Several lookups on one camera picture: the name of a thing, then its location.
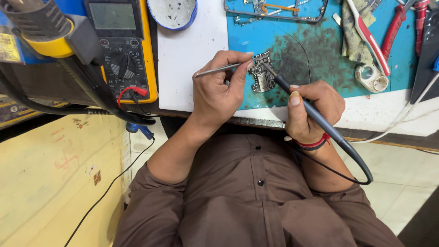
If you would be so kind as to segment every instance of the shirt sleeve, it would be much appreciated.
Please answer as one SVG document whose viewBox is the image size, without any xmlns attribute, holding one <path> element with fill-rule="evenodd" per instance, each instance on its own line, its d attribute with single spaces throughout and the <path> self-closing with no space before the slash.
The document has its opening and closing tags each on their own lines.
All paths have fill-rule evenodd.
<svg viewBox="0 0 439 247">
<path fill-rule="evenodd" d="M 366 193 L 359 184 L 340 192 L 312 192 L 314 196 L 323 198 L 349 226 L 358 246 L 404 246 L 389 227 L 376 217 Z"/>
<path fill-rule="evenodd" d="M 130 185 L 130 203 L 119 220 L 113 247 L 172 246 L 183 216 L 186 180 L 162 182 L 145 165 Z"/>
</svg>

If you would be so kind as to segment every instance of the red pliers handle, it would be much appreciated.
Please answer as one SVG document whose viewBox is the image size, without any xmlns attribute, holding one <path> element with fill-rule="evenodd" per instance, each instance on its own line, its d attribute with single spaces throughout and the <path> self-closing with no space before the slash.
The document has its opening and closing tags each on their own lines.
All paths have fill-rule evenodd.
<svg viewBox="0 0 439 247">
<path fill-rule="evenodd" d="M 429 3 L 430 0 L 420 0 L 413 5 L 413 7 L 416 9 L 416 42 L 414 45 L 414 50 L 418 56 L 421 54 L 424 20 Z"/>
<path fill-rule="evenodd" d="M 381 51 L 384 55 L 385 60 L 389 59 L 390 50 L 392 49 L 393 41 L 395 40 L 396 34 L 398 33 L 399 27 L 407 18 L 406 12 L 404 11 L 404 5 L 399 4 L 395 8 L 395 16 L 390 23 L 389 29 L 384 37 L 383 45 L 381 45 Z"/>
</svg>

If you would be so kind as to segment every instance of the yellow wall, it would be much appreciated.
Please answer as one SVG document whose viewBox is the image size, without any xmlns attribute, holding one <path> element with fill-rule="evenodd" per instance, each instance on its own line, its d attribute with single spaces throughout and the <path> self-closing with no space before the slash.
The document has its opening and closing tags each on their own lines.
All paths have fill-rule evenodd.
<svg viewBox="0 0 439 247">
<path fill-rule="evenodd" d="M 71 115 L 0 143 L 0 246 L 64 246 L 120 174 L 124 132 L 114 116 Z M 122 183 L 113 184 L 69 247 L 109 245 L 123 210 Z"/>
</svg>

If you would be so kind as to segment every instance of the magnifying glass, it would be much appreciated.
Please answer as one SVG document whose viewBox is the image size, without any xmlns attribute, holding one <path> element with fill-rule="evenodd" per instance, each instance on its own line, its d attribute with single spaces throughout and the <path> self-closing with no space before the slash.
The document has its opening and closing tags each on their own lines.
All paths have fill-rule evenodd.
<svg viewBox="0 0 439 247">
<path fill-rule="evenodd" d="M 374 64 L 358 66 L 355 79 L 373 93 L 384 91 L 389 84 L 388 78 Z"/>
</svg>

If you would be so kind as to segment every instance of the circuit board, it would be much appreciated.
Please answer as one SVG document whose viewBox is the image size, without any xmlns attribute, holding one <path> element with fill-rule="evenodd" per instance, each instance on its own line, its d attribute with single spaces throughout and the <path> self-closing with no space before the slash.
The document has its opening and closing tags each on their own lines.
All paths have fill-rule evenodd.
<svg viewBox="0 0 439 247">
<path fill-rule="evenodd" d="M 264 62 L 271 68 L 270 52 L 256 55 L 253 61 L 255 61 L 255 66 L 248 70 L 248 73 L 255 78 L 252 91 L 254 93 L 263 93 L 275 87 L 274 76 L 262 65 L 262 62 Z"/>
<path fill-rule="evenodd" d="M 262 11 L 262 5 L 265 3 L 265 0 L 253 0 L 253 7 L 255 8 L 255 13 L 261 14 Z"/>
</svg>

